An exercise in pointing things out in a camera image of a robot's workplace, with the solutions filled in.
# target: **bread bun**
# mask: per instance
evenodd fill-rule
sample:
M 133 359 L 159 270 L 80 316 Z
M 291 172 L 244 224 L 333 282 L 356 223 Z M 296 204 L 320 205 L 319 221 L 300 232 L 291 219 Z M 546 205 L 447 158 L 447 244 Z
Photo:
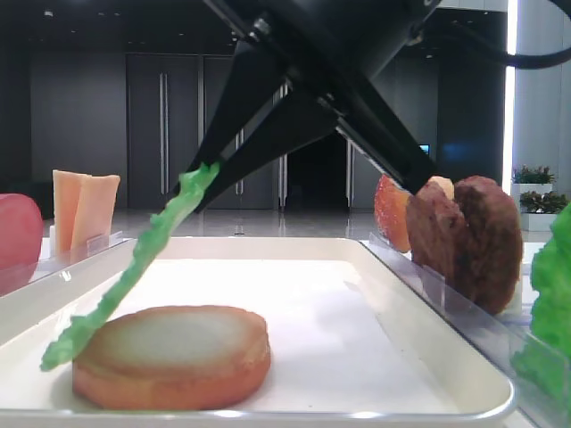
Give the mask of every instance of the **bread bun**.
M 73 362 L 73 390 L 110 410 L 219 409 L 270 365 L 265 320 L 243 309 L 147 309 L 107 323 Z
M 446 197 L 451 201 L 454 201 L 454 184 L 452 183 L 452 180 L 445 177 L 433 176 L 428 181 L 437 183 L 444 190 Z

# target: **tomato slice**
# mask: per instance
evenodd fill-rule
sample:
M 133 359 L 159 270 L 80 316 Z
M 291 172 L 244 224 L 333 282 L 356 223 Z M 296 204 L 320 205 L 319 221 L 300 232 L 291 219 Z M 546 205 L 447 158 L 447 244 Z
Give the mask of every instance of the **tomato slice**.
M 26 285 L 36 271 L 44 221 L 23 194 L 0 194 L 0 296 Z

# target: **floor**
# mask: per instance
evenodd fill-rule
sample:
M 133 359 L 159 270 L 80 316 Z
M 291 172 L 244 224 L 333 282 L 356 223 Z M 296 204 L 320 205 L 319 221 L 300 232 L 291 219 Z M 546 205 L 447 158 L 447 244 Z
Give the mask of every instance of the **floor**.
M 151 213 L 118 211 L 113 219 L 113 233 L 136 238 L 149 225 Z M 45 236 L 51 221 L 46 222 Z M 175 236 L 316 236 L 368 239 L 377 231 L 372 212 L 306 212 L 283 214 L 273 210 L 210 210 L 189 217 Z M 528 243 L 545 243 L 549 232 L 523 232 Z

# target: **clear plastic divider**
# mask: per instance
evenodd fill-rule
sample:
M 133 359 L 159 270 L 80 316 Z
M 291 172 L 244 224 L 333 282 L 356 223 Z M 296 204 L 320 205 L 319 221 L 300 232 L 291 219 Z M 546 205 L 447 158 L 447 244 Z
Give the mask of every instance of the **clear plastic divider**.
M 0 299 L 35 283 L 39 279 L 89 259 L 123 241 L 125 241 L 125 239 L 122 232 L 117 232 L 112 235 L 96 236 L 88 240 L 85 245 L 63 254 L 50 254 L 49 258 L 40 259 L 37 263 L 31 265 L 0 270 Z
M 512 379 L 522 413 L 541 428 L 569 426 L 569 359 L 529 332 L 526 328 L 530 320 L 528 311 L 523 312 L 521 319 L 512 316 L 504 323 L 502 317 L 492 317 L 450 288 L 432 269 L 411 263 L 384 238 L 371 234 L 368 248 L 466 341 Z M 522 365 L 519 355 L 523 350 L 533 355 L 534 367 Z M 537 370 L 560 375 L 560 390 L 548 391 Z

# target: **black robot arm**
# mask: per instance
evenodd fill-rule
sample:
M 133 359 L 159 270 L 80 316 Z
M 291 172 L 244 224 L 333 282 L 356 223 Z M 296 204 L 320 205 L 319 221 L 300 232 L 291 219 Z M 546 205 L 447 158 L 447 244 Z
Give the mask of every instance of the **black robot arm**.
M 425 21 L 441 0 L 204 1 L 240 41 L 219 106 L 188 169 L 222 162 L 199 210 L 255 170 L 335 129 L 412 193 L 434 174 L 435 165 L 371 79 L 406 44 L 422 39 Z M 571 17 L 571 0 L 551 1 Z M 571 48 L 508 55 L 461 26 L 430 36 L 519 68 L 571 58 Z M 222 159 L 223 149 L 284 83 L 292 89 L 288 96 L 230 159 Z

